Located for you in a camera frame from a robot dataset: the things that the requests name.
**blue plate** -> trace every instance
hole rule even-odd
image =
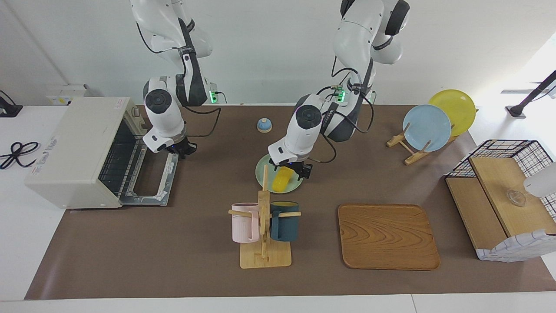
[[[434,105],[422,104],[411,109],[405,115],[403,129],[407,124],[410,125],[405,132],[405,138],[417,150],[422,150],[431,140],[425,152],[436,151],[444,147],[450,139],[450,119],[442,109]]]

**cable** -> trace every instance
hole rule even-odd
[[[550,89],[546,94],[542,95],[542,96],[539,97],[539,98],[536,98],[535,100],[531,100],[531,102],[537,101],[537,100],[540,100],[540,99],[546,97],[546,96],[547,96],[548,94],[550,94],[554,89],[556,89],[556,85],[555,85],[554,87],[552,87],[552,89]]]
[[[16,102],[13,101],[13,99],[12,99],[10,96],[8,96],[8,94],[6,94],[3,90],[0,90],[0,92],[3,93],[4,96],[8,97],[8,99],[9,99],[14,105],[16,105]]]
[[[319,90],[319,92],[317,92],[316,94],[317,94],[317,95],[320,95],[321,92],[323,92],[323,91],[325,91],[325,90],[327,90],[327,89],[334,89],[334,88],[332,88],[332,86],[326,86],[326,87],[324,87],[323,89]]]
[[[347,73],[346,76],[344,76],[344,78],[342,79],[342,81],[340,81],[340,83],[338,85],[341,86],[348,76],[349,76],[349,73]]]
[[[328,96],[326,96],[325,100],[328,100],[328,97],[334,97],[334,96],[339,96],[340,94],[330,94]]]
[[[362,94],[359,94],[360,97],[362,97],[371,107],[371,120],[369,121],[369,126],[367,126],[366,130],[361,130],[359,127],[357,127],[357,125],[349,119],[349,117],[347,117],[345,114],[338,112],[338,111],[334,111],[334,114],[338,114],[340,116],[342,116],[345,120],[347,120],[351,126],[353,126],[358,132],[362,133],[362,134],[367,134],[369,132],[369,130],[371,129],[371,126],[373,125],[373,121],[375,119],[375,108],[373,106],[373,104],[371,103],[371,101],[369,101],[369,99],[367,99],[365,96],[363,96]]]
[[[334,64],[332,65],[332,72],[330,72],[330,75],[332,77],[336,77],[336,75],[338,75],[339,73],[343,72],[343,71],[352,71],[353,73],[357,74],[357,78],[359,79],[359,83],[362,84],[363,81],[361,80],[361,76],[359,75],[359,72],[357,72],[356,69],[352,68],[352,67],[344,67],[341,70],[338,70],[338,72],[334,73],[334,68],[336,67],[336,60],[337,60],[337,56],[334,56]]]
[[[26,147],[33,145],[32,148],[25,150]],[[12,153],[10,154],[5,154],[5,155],[0,155],[0,159],[2,158],[7,158],[4,162],[2,162],[2,164],[0,164],[0,169],[7,169],[10,167],[10,165],[12,165],[12,163],[15,161],[17,162],[17,164],[19,164],[20,167],[22,168],[28,168],[31,165],[33,165],[33,163],[35,163],[35,160],[33,160],[33,162],[29,163],[29,164],[22,164],[21,161],[19,161],[19,157],[21,157],[22,155],[26,155],[29,154],[35,150],[37,150],[37,148],[39,147],[39,143],[36,141],[32,141],[30,143],[26,143],[25,145],[20,143],[19,141],[15,142],[12,144],[11,146],[11,151]]]
[[[145,41],[145,38],[143,37],[143,33],[141,32],[141,28],[139,27],[139,23],[136,23],[136,24],[137,24],[137,30],[139,30],[139,35],[141,35],[141,40],[143,40],[143,43],[145,44],[147,49],[149,49],[152,53],[159,54],[159,53],[163,53],[163,52],[166,52],[166,51],[169,51],[169,50],[172,50],[172,49],[178,50],[178,48],[176,48],[176,47],[171,47],[171,48],[166,49],[166,50],[154,51],[153,49],[151,49],[147,45],[147,42]]]
[[[222,91],[216,91],[215,94],[222,94],[222,95],[224,96],[224,100],[226,101],[226,103],[228,103],[228,99],[226,98],[226,94],[224,94]],[[220,118],[220,112],[222,111],[222,108],[221,108],[221,107],[217,107],[216,109],[211,110],[211,111],[207,111],[207,112],[195,111],[195,110],[193,110],[193,109],[190,109],[188,106],[185,106],[185,109],[186,109],[187,111],[189,111],[189,112],[192,112],[192,113],[195,113],[195,114],[199,114],[199,115],[206,115],[206,114],[211,114],[211,113],[214,113],[214,112],[218,112],[218,113],[216,114],[216,120],[214,121],[214,124],[213,124],[213,126],[212,126],[212,129],[211,129],[211,131],[210,131],[208,134],[206,134],[206,135],[188,135],[188,137],[202,138],[202,137],[208,137],[208,136],[212,135],[212,133],[213,133],[214,130],[216,129],[216,125],[218,124],[218,120],[219,120],[219,118]]]
[[[334,151],[334,156],[332,157],[332,159],[328,160],[328,161],[320,161],[317,159],[311,159],[310,157],[308,158],[309,160],[313,161],[313,162],[317,162],[320,164],[327,164],[327,163],[331,163],[332,161],[334,161],[336,159],[336,156],[338,155],[336,148],[334,147],[334,145],[332,144],[332,142],[330,142],[330,139],[328,139],[324,134],[321,134],[322,137],[324,138],[324,140],[326,140],[326,142],[330,145],[330,147],[332,148],[332,151]]]
[[[228,99],[226,98],[226,94],[223,93],[222,91],[215,91],[214,93],[215,95],[222,95],[224,96],[224,101],[226,102],[226,104],[228,104]]]

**yellow sponge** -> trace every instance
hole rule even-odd
[[[272,182],[272,190],[275,192],[284,192],[293,174],[294,170],[287,167],[280,167],[278,173],[276,173],[274,181]]]

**green led light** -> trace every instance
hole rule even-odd
[[[217,103],[218,102],[218,97],[216,96],[214,91],[210,92],[210,100],[211,100],[212,103]]]
[[[339,102],[344,102],[345,98],[346,98],[346,92],[345,92],[345,90],[342,90],[340,95],[338,96],[338,101]]]

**yellow plate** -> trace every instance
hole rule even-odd
[[[463,91],[456,89],[443,90],[430,98],[429,103],[446,113],[453,126],[452,137],[466,132],[475,121],[475,103]]]

